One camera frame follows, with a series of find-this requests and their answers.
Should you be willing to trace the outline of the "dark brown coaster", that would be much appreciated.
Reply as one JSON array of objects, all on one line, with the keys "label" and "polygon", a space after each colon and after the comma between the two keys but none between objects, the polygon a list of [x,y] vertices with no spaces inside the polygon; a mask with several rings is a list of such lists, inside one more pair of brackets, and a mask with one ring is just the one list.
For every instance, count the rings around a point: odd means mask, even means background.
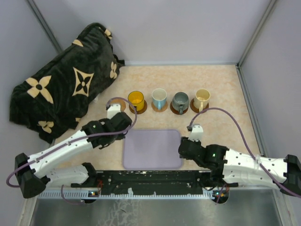
[{"label": "dark brown coaster", "polygon": [[[210,106],[210,104],[208,103],[208,104],[203,108],[203,110],[209,108],[209,106]],[[194,106],[194,99],[192,99],[192,100],[190,101],[190,108],[191,108],[191,110],[192,110],[193,112],[199,113],[199,109],[196,108],[196,107]]]},{"label": "dark brown coaster", "polygon": [[[135,113],[134,109],[131,108],[131,106],[129,105],[129,110],[131,113]],[[144,100],[144,106],[141,110],[137,111],[137,114],[142,114],[147,110],[147,102]]]},{"label": "dark brown coaster", "polygon": [[187,113],[188,108],[185,109],[185,110],[183,111],[183,113],[180,113],[179,111],[177,111],[177,110],[175,110],[175,109],[173,108],[172,103],[171,103],[171,104],[170,104],[170,110],[171,110],[174,114],[176,114],[176,115],[183,115],[183,114]]}]

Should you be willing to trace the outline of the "light cork coaster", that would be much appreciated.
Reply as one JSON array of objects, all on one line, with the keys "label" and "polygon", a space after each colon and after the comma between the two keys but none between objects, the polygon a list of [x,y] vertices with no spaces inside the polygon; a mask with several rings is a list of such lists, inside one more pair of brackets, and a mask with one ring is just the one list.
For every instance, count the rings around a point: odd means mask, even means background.
[{"label": "light cork coaster", "polygon": [[110,106],[112,105],[120,105],[120,110],[123,112],[126,109],[126,103],[124,100],[117,98],[110,102]]},{"label": "light cork coaster", "polygon": [[161,113],[161,112],[164,112],[168,108],[168,102],[166,101],[164,105],[162,105],[162,103],[160,101],[158,103],[152,102],[151,107],[155,112]]}]

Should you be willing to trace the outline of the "yellow translucent mug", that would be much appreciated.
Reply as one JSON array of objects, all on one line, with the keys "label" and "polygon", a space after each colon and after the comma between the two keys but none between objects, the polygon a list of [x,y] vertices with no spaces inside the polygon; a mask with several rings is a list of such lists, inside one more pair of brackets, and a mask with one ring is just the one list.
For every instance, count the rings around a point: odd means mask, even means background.
[{"label": "yellow translucent mug", "polygon": [[140,111],[144,108],[144,95],[140,91],[132,91],[128,95],[128,101],[136,107],[137,111]]}]

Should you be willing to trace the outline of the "white mug blue handle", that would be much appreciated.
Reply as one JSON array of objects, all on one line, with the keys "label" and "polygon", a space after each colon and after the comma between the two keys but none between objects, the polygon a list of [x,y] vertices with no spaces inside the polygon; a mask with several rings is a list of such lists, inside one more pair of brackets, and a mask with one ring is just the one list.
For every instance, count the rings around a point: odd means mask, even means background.
[{"label": "white mug blue handle", "polygon": [[163,109],[166,104],[167,92],[162,88],[157,88],[152,92],[152,104],[159,111]]}]

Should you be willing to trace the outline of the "dark brown coaster top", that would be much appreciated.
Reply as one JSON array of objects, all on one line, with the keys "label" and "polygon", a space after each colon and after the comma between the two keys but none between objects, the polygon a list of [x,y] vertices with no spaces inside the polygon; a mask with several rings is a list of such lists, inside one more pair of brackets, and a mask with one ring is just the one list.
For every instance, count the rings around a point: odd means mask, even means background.
[{"label": "dark brown coaster top", "polygon": [[170,104],[170,110],[171,110],[174,114],[176,114],[176,115],[183,115],[183,114],[187,113],[188,108],[185,109],[185,110],[183,111],[183,113],[180,113],[179,111],[177,111],[177,110],[175,110],[175,109],[173,108],[172,103],[171,103],[171,104]]}]

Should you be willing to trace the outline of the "grey green mug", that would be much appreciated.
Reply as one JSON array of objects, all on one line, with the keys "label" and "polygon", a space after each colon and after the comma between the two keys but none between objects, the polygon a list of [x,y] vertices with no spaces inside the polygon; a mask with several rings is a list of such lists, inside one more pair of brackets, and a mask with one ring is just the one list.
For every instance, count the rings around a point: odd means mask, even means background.
[{"label": "grey green mug", "polygon": [[184,114],[189,108],[188,95],[184,92],[177,92],[172,99],[171,106],[177,114]]}]

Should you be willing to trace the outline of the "cream yellow mug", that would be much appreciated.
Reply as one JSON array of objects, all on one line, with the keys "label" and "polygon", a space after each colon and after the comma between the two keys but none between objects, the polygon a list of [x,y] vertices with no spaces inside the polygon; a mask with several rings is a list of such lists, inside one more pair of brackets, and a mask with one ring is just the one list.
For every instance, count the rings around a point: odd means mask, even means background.
[{"label": "cream yellow mug", "polygon": [[210,100],[210,92],[207,89],[199,89],[194,96],[194,107],[198,110],[198,112],[203,111]]}]

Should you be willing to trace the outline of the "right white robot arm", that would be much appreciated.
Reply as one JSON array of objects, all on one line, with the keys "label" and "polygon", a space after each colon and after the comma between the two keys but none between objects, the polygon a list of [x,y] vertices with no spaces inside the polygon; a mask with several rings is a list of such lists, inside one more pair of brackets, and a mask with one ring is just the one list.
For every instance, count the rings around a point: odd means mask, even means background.
[{"label": "right white robot arm", "polygon": [[203,147],[200,141],[187,137],[181,138],[178,153],[181,158],[209,169],[210,181],[215,186],[261,185],[278,188],[290,196],[301,194],[301,163],[295,155],[278,159],[252,157],[222,145]]}]

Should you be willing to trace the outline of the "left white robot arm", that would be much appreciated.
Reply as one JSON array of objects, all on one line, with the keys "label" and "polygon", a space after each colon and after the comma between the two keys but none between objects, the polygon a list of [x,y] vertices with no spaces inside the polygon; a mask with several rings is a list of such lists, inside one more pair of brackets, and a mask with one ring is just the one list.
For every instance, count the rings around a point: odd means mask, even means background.
[{"label": "left white robot arm", "polygon": [[42,152],[15,157],[15,176],[25,199],[35,197],[50,186],[92,187],[98,175],[91,163],[57,169],[57,165],[71,157],[96,147],[103,149],[125,138],[134,121],[125,113],[111,118],[90,121],[70,138]]}]

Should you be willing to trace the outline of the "lavender plastic tray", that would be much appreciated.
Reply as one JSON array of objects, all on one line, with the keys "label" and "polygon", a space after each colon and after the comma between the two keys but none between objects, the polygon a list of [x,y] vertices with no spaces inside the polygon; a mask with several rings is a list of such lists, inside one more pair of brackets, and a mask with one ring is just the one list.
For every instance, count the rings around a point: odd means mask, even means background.
[{"label": "lavender plastic tray", "polygon": [[177,170],[181,134],[176,129],[131,129],[124,139],[123,167],[126,170]]}]

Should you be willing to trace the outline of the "black floral plush blanket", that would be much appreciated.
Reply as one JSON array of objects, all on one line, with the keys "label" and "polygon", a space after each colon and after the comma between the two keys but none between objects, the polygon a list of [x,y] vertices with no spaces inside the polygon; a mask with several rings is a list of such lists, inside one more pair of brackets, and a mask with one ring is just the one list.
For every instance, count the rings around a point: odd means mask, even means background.
[{"label": "black floral plush blanket", "polygon": [[9,120],[48,143],[75,129],[125,64],[114,54],[111,39],[105,26],[89,24],[66,50],[14,87]]}]

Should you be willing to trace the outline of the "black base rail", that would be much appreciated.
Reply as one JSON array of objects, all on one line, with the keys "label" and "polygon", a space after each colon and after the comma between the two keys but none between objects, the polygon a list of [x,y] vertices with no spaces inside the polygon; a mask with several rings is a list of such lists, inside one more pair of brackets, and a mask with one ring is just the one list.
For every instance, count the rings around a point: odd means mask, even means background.
[{"label": "black base rail", "polygon": [[164,171],[97,171],[83,184],[72,183],[72,188],[100,188],[102,195],[186,195],[202,194],[203,188],[221,187],[226,182],[222,177],[213,178],[209,171],[164,170]]}]

